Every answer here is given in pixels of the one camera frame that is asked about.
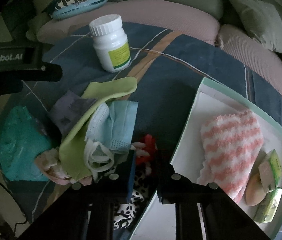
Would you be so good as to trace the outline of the light green cloth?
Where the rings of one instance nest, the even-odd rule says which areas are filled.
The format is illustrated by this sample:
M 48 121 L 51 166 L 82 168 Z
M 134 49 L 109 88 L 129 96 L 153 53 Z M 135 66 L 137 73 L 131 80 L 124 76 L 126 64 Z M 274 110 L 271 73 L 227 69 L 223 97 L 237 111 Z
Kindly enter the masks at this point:
M 59 147 L 59 158 L 73 180 L 110 170 L 127 161 L 138 103 L 123 100 L 137 89 L 134 77 L 92 82 L 83 99 L 96 102 L 74 125 Z

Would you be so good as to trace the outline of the green tissue pack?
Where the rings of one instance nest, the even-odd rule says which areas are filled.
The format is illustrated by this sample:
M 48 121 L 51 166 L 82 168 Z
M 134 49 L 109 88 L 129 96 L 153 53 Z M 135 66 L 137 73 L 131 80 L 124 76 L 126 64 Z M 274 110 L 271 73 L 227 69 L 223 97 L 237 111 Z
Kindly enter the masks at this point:
M 259 203 L 253 220 L 259 224 L 272 222 L 282 196 L 282 188 L 268 192 Z
M 274 191 L 282 176 L 282 166 L 276 150 L 266 154 L 262 163 L 258 166 L 260 181 L 265 193 Z

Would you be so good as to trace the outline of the mint white shallow box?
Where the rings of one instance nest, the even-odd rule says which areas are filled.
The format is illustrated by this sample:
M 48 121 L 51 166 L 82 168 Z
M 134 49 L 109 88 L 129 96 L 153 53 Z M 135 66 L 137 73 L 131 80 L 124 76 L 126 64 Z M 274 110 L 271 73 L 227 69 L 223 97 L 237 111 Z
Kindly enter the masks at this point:
M 274 150 L 266 138 L 262 120 L 282 127 L 282 96 L 264 79 L 234 78 L 229 83 L 203 79 L 197 95 L 190 98 L 193 109 L 186 124 L 181 122 L 182 94 L 177 85 L 166 94 L 143 93 L 138 98 L 138 119 L 148 131 L 166 139 L 178 127 L 184 131 L 181 152 L 195 180 L 214 182 L 238 202 L 242 199 L 252 166 L 261 150 Z

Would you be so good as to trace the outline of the grey purple cloth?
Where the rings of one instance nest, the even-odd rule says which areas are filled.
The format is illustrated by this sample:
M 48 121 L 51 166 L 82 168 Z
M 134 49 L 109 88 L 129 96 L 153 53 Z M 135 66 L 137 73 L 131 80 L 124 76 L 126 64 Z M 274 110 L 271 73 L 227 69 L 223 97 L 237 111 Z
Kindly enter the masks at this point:
M 80 118 L 96 103 L 95 98 L 84 99 L 68 90 L 49 111 L 49 118 L 66 137 Z

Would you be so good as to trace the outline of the pink white striped fluffy towel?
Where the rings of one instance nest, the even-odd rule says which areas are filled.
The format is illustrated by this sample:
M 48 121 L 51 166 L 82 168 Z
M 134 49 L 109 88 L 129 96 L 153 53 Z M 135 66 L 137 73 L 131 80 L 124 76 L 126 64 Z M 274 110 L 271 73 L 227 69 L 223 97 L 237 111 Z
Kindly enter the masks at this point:
M 239 203 L 264 144 L 256 114 L 248 109 L 214 116 L 201 125 L 200 134 L 204 162 L 197 183 L 216 183 Z

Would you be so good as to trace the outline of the blue patterned cushion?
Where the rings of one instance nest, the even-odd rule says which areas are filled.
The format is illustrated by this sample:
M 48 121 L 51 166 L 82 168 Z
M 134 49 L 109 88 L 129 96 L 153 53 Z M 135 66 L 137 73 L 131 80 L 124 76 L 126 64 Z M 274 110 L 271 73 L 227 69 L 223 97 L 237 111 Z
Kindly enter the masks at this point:
M 54 20 L 64 20 L 102 7 L 107 1 L 108 0 L 58 0 L 54 6 L 51 17 Z

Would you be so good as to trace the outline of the red pink plush toy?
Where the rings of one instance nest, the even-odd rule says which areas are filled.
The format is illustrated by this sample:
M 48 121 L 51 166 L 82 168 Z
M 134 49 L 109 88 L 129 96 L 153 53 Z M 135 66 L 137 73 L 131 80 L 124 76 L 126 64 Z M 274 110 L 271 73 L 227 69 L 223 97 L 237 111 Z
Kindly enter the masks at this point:
M 131 147 L 134 149 L 136 155 L 135 164 L 145 169 L 146 176 L 150 175 L 152 172 L 151 161 L 158 149 L 155 138 L 147 134 L 140 142 L 133 142 Z

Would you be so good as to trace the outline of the white pill bottle green label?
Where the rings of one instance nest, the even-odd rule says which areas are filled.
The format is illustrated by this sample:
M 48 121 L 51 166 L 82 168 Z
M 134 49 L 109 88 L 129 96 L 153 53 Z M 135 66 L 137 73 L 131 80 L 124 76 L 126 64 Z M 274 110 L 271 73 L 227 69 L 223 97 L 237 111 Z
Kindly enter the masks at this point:
M 116 73 L 129 66 L 130 49 L 120 15 L 96 18 L 89 23 L 89 29 L 93 36 L 93 47 L 104 70 Z

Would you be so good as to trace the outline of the navy plaid blanket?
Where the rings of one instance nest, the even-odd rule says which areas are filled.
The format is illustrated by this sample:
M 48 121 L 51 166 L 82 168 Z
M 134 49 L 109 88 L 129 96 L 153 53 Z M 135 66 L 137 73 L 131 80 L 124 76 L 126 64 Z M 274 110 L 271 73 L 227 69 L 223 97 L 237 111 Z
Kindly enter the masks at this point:
M 112 99 L 136 83 L 130 96 L 138 102 L 135 134 L 150 133 L 169 152 L 175 149 L 185 125 L 190 105 L 204 78 L 238 92 L 270 115 L 282 127 L 282 74 L 274 65 L 255 72 L 223 50 L 175 31 L 124 23 L 132 48 L 132 64 L 121 73 L 101 68 L 93 48 L 88 26 L 66 38 L 57 38 L 43 61 L 62 67 L 58 82 L 27 81 L 20 93 L 13 94 L 4 113 L 16 106 L 25 107 L 45 127 L 52 144 L 61 143 L 56 125 L 48 111 L 67 91 L 87 98 Z

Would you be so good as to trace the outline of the green throw pillow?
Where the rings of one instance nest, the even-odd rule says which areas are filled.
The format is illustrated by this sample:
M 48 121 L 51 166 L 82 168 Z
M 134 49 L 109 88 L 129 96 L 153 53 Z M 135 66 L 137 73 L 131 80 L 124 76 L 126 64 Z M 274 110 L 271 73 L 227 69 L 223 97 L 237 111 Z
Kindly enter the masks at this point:
M 248 36 L 282 54 L 282 20 L 276 7 L 260 0 L 229 0 Z

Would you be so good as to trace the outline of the grey green sofa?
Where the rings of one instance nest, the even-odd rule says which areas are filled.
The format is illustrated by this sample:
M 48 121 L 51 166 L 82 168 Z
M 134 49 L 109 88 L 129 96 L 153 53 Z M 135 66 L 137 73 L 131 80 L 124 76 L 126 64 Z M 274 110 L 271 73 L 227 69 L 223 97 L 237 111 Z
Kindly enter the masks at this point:
M 97 17 L 119 14 L 125 22 L 166 27 L 198 38 L 223 51 L 251 68 L 282 95 L 282 59 L 248 37 L 240 27 L 223 24 L 211 14 L 188 5 L 163 0 L 129 0 L 108 2 L 99 9 L 52 20 L 41 13 L 30 20 L 28 38 L 54 44 Z

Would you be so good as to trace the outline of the blue surgical mask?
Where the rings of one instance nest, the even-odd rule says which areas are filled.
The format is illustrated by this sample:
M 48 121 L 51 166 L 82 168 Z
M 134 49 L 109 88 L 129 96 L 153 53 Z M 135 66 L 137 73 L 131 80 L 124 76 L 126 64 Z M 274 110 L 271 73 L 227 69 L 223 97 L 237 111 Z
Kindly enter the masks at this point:
M 109 150 L 128 152 L 132 142 L 138 102 L 112 101 L 105 124 L 105 145 Z

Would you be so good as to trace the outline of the white face mask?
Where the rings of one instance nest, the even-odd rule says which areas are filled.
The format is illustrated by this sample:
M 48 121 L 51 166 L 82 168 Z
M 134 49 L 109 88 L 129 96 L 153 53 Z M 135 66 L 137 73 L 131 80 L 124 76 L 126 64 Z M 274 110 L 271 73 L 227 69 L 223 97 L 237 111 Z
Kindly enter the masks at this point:
M 85 133 L 84 163 L 93 176 L 109 170 L 114 165 L 114 154 L 104 145 L 105 124 L 109 115 L 106 103 L 99 105 L 91 116 Z

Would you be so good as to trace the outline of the leopard print fabric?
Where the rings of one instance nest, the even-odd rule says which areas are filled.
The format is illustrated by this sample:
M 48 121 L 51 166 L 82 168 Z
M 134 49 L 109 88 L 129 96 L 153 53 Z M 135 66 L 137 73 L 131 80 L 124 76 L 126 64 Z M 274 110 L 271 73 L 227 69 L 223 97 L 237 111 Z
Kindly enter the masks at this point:
M 128 228 L 136 218 L 136 215 L 144 200 L 145 198 L 139 191 L 133 190 L 132 196 L 128 203 L 120 204 L 114 209 L 114 230 Z

